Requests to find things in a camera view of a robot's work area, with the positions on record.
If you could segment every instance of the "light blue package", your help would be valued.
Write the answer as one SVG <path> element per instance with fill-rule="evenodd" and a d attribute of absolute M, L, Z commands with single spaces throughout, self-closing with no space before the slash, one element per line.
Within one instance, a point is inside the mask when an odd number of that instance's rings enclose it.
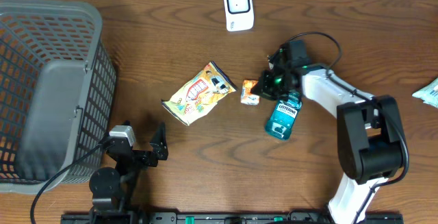
<path fill-rule="evenodd" d="M 301 105 L 300 93 L 295 91 L 289 93 L 287 101 L 279 100 L 271 118 L 266 123 L 266 132 L 281 140 L 289 139 Z"/>
<path fill-rule="evenodd" d="M 425 104 L 438 108 L 438 79 L 412 94 L 413 97 L 420 98 Z"/>

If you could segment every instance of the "blue listerine bottle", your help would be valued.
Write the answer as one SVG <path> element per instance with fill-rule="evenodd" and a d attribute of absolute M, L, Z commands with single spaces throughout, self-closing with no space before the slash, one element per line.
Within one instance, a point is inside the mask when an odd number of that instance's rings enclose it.
<path fill-rule="evenodd" d="M 301 110 L 301 105 L 300 93 L 296 91 L 289 93 L 287 101 L 278 101 L 271 118 L 266 123 L 266 132 L 281 140 L 289 139 L 296 116 Z"/>

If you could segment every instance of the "white plastic package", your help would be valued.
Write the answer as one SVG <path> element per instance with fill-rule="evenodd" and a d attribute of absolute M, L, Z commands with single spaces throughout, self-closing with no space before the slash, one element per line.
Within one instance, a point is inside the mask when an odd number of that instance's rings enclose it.
<path fill-rule="evenodd" d="M 425 104 L 438 108 L 438 78 L 423 89 L 413 93 L 412 96 L 422 99 Z"/>

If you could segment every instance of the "wooden table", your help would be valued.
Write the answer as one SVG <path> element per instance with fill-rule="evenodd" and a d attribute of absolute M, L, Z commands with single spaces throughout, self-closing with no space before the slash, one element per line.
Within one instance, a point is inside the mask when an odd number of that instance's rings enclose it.
<path fill-rule="evenodd" d="M 253 0 L 252 30 L 225 29 L 223 0 L 80 0 L 99 9 L 102 40 L 120 69 L 110 127 L 129 119 L 148 149 L 159 122 L 167 125 L 169 159 L 141 175 L 134 203 L 181 212 L 289 212 L 322 208 L 342 176 L 336 122 L 304 100 L 292 138 L 264 132 L 275 102 L 240 104 L 240 90 L 206 117 L 182 125 L 161 107 L 209 61 L 238 85 L 257 79 L 266 56 L 290 36 L 317 30 L 344 48 L 336 73 L 375 95 L 394 96 L 411 153 L 406 179 L 382 188 L 370 210 L 403 213 L 405 223 L 436 223 L 438 110 L 411 97 L 438 76 L 438 0 Z M 329 63 L 335 48 L 306 38 L 314 62 Z M 106 158 L 105 166 L 114 163 Z M 90 209 L 88 184 L 44 194 L 39 223 Z M 33 196 L 0 196 L 0 223 L 28 223 Z"/>

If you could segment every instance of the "plastic crate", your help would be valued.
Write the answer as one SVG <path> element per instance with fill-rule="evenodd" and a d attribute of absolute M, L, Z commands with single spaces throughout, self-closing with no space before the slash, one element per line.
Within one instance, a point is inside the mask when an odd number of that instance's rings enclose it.
<path fill-rule="evenodd" d="M 82 2 L 0 0 L 0 192 L 36 194 L 107 129 L 116 72 Z M 97 151 L 59 183 L 100 167 Z"/>

